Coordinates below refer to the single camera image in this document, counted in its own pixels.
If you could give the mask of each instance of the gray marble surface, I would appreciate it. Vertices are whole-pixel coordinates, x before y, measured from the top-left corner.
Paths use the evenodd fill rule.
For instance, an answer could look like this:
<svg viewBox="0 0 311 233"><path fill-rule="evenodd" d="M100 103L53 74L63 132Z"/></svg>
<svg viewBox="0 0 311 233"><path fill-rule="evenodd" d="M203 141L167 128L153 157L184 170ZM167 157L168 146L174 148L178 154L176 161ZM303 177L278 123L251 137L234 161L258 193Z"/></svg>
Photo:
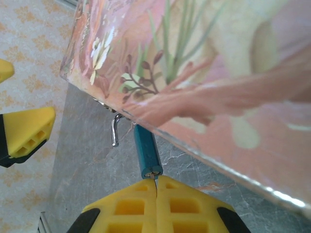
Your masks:
<svg viewBox="0 0 311 233"><path fill-rule="evenodd" d="M46 217L52 233L65 233L82 209L140 180L133 125L119 123L120 145L112 148L115 114L70 85L53 167ZM232 179L156 137L164 173L231 204L252 233L310 233L311 223L275 206Z"/></svg>

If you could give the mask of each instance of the painted floral pattern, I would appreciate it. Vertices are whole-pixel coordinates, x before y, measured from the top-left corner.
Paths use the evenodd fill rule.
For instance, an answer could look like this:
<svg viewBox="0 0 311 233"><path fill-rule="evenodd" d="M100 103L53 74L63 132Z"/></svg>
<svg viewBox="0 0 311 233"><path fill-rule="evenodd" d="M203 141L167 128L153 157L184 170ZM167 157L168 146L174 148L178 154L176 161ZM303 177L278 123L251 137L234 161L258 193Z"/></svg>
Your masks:
<svg viewBox="0 0 311 233"><path fill-rule="evenodd" d="M0 232L36 232L45 210L67 83L60 59L70 37L73 13L50 0L0 0L0 58L15 75L0 84L0 112L53 106L56 121L49 141L31 159L0 167Z"/></svg>
<svg viewBox="0 0 311 233"><path fill-rule="evenodd" d="M201 160L311 203L310 8L80 0L61 74Z"/></svg>

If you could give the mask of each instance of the blue cylindrical component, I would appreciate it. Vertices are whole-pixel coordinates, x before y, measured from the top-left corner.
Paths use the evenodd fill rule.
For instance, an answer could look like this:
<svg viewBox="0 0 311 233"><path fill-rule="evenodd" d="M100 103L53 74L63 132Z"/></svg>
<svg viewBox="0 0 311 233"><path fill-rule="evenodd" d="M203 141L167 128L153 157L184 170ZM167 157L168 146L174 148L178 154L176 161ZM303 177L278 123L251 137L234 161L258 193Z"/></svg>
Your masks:
<svg viewBox="0 0 311 233"><path fill-rule="evenodd" d="M153 133L140 125L134 128L134 139L138 154L141 177L148 179L163 174L159 153Z"/></svg>

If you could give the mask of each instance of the patterned wallpaper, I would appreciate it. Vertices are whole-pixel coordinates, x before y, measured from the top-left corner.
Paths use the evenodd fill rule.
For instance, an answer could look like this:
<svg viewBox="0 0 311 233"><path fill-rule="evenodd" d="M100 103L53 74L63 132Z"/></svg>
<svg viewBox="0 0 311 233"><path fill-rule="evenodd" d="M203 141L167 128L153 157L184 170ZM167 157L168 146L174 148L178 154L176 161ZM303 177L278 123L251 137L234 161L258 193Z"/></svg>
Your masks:
<svg viewBox="0 0 311 233"><path fill-rule="evenodd" d="M0 167L0 232L35 232L45 210L67 82L59 78L74 11L53 0L0 0L0 58L15 75L0 84L0 112L54 106L50 140L24 164Z"/></svg>

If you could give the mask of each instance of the metal hook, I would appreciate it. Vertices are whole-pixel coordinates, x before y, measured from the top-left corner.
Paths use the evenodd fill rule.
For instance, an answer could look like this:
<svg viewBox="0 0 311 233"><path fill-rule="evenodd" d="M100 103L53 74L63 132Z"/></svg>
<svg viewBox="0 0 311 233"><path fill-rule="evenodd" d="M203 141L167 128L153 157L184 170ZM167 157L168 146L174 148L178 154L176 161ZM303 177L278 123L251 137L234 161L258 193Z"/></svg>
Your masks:
<svg viewBox="0 0 311 233"><path fill-rule="evenodd" d="M116 116L113 118L111 122L111 140L112 140L112 146L117 147L119 146L119 138L118 138L118 122L123 118L124 116L121 113L116 114Z"/></svg>

